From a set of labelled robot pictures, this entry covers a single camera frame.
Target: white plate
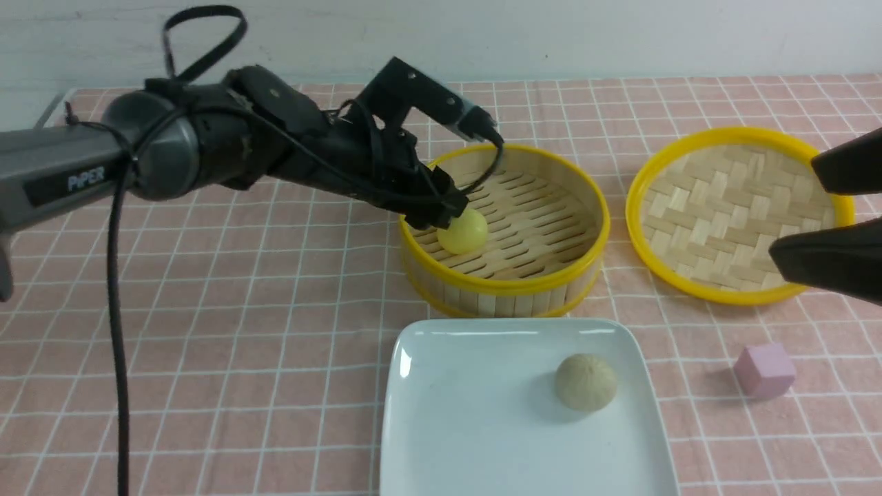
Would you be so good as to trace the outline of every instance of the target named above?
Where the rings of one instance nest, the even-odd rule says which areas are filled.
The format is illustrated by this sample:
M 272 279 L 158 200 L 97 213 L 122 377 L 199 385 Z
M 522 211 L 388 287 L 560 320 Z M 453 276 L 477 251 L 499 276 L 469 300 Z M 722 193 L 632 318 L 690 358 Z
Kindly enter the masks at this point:
M 604 357 L 616 398 L 587 417 L 553 391 L 573 353 Z M 381 496 L 679 494 L 646 363 L 599 319 L 439 319 L 395 344 Z

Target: pink block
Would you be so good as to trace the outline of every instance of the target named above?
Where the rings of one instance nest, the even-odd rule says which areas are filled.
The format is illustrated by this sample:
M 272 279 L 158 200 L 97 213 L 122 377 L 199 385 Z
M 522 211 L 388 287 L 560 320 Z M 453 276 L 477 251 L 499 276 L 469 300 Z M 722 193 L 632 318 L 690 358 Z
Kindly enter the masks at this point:
M 735 362 L 742 390 L 761 400 L 787 393 L 796 380 L 796 368 L 779 342 L 748 346 Z

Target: bamboo steamer lid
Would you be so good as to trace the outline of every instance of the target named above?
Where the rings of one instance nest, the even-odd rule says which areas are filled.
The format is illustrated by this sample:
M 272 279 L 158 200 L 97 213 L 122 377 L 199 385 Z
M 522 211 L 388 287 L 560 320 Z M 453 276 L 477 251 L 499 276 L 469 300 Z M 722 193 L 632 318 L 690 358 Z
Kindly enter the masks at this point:
M 775 239 L 854 220 L 850 199 L 827 194 L 807 144 L 767 130 L 716 129 L 651 159 L 627 201 L 638 255 L 696 297 L 765 304 L 804 288 L 785 282 L 769 256 Z

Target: yellow rim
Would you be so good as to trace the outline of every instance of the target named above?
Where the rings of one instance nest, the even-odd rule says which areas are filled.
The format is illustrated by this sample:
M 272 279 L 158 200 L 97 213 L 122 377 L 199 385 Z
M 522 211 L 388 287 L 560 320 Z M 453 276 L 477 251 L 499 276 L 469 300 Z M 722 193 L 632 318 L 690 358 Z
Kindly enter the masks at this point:
M 537 319 L 543 319 L 546 317 L 561 317 L 563 315 L 566 315 L 567 312 L 579 306 L 579 304 L 582 303 L 582 300 L 584 300 L 588 296 L 588 293 L 591 292 L 591 288 L 594 287 L 594 283 L 597 282 L 597 276 L 600 275 L 600 273 L 601 270 L 598 269 L 597 272 L 595 272 L 594 275 L 591 276 L 591 281 L 588 282 L 588 285 L 585 287 L 585 289 L 581 293 L 576 295 L 573 300 L 567 302 L 563 306 L 557 307 L 554 310 L 549 310 L 548 312 L 540 313 L 538 315 L 534 315 L 533 317 Z M 410 274 L 410 270 L 409 268 L 407 268 L 407 266 L 405 268 L 405 274 L 407 274 L 407 279 L 410 281 L 410 284 L 414 287 L 414 289 L 416 289 L 416 292 L 420 294 L 422 299 L 426 300 L 427 303 L 435 307 L 440 312 L 443 312 L 449 317 L 454 317 L 456 319 L 479 319 L 481 317 L 480 315 L 463 312 L 462 310 L 454 308 L 444 303 L 443 301 L 433 297 L 422 286 L 416 284 L 416 281 L 414 281 L 414 278 Z
M 774 289 L 738 292 L 715 289 L 690 281 L 678 275 L 655 256 L 649 247 L 646 236 L 643 234 L 643 226 L 640 222 L 640 205 L 643 203 L 643 196 L 646 194 L 649 185 L 655 180 L 655 177 L 668 167 L 669 164 L 683 155 L 700 148 L 738 144 L 772 148 L 799 160 L 808 169 L 811 169 L 811 159 L 818 154 L 818 150 L 799 139 L 767 129 L 751 127 L 722 128 L 687 136 L 671 143 L 656 156 L 649 159 L 649 162 L 634 178 L 631 189 L 628 191 L 628 200 L 625 206 L 628 234 L 631 236 L 634 249 L 649 269 L 664 281 L 683 292 L 722 304 L 770 304 L 794 297 L 803 292 L 805 287 L 786 283 Z M 830 198 L 833 200 L 833 209 L 836 211 L 836 225 L 846 226 L 853 224 L 855 222 L 854 201 L 851 198 L 838 195 L 830 195 Z
M 450 152 L 449 154 L 438 157 L 436 160 L 432 161 L 429 164 L 429 167 L 433 168 L 438 164 L 444 163 L 463 154 L 469 154 L 472 152 L 483 151 L 491 148 L 493 148 L 492 145 L 477 145 L 474 147 L 462 148 L 460 150 L 456 150 L 455 152 Z M 588 184 L 591 185 L 591 188 L 594 190 L 594 194 L 596 194 L 597 197 L 600 199 L 601 210 L 603 211 L 603 225 L 601 226 L 600 235 L 597 237 L 594 245 L 584 255 L 582 255 L 581 258 L 576 259 L 569 266 L 555 272 L 554 274 L 543 275 L 534 279 L 517 281 L 489 281 L 486 279 L 481 279 L 480 277 L 474 277 L 473 275 L 465 275 L 438 263 L 420 247 L 414 237 L 410 234 L 410 229 L 408 228 L 407 223 L 404 222 L 404 215 L 399 218 L 398 224 L 401 231 L 401 239 L 404 240 L 404 245 L 406 249 L 410 250 L 410 252 L 415 255 L 415 258 L 420 263 L 420 265 L 425 267 L 429 272 L 437 276 L 442 281 L 452 284 L 460 289 L 466 289 L 474 291 L 476 293 L 483 293 L 495 296 L 516 297 L 520 295 L 533 294 L 548 289 L 554 289 L 558 286 L 568 283 L 569 281 L 572 281 L 580 274 L 585 272 L 585 270 L 589 268 L 596 259 L 599 258 L 603 250 L 603 246 L 606 244 L 607 238 L 609 237 L 609 209 L 607 208 L 606 199 L 603 197 L 601 189 L 597 186 L 597 184 L 594 183 L 594 180 L 592 180 L 588 174 L 579 169 L 579 167 L 567 161 L 563 157 L 557 156 L 551 152 L 547 152 L 539 148 L 528 147 L 526 145 L 506 145 L 505 148 L 510 150 L 523 150 L 527 152 L 532 152 L 555 160 L 561 165 L 576 172 L 576 174 L 578 174 L 582 179 L 584 179 Z

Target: table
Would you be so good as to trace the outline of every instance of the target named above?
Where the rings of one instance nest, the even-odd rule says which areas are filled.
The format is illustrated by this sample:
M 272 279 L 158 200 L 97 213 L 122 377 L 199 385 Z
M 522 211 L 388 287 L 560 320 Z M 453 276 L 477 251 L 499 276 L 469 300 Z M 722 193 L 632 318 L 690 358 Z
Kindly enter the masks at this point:
M 452 85 L 509 142 L 577 162 L 612 213 L 605 268 L 572 316 L 637 336 L 684 496 L 882 492 L 882 308 L 810 290 L 764 308 L 683 296 L 650 275 L 624 222 L 647 158 L 708 127 L 780 129 L 824 149 L 882 126 L 879 75 Z M 307 85 L 323 108 L 357 85 Z M 98 119 L 127 89 L 80 89 Z M 461 147 L 412 115 L 422 159 Z M 0 486 L 112 495 L 116 450 L 104 288 L 108 201 L 21 233 L 0 306 Z M 882 210 L 856 199 L 859 220 Z M 121 234 L 133 494 L 376 494 L 398 332 L 441 318 L 414 293 L 392 216 L 294 184 L 129 197 Z M 746 401 L 729 369 L 782 342 L 791 393 Z

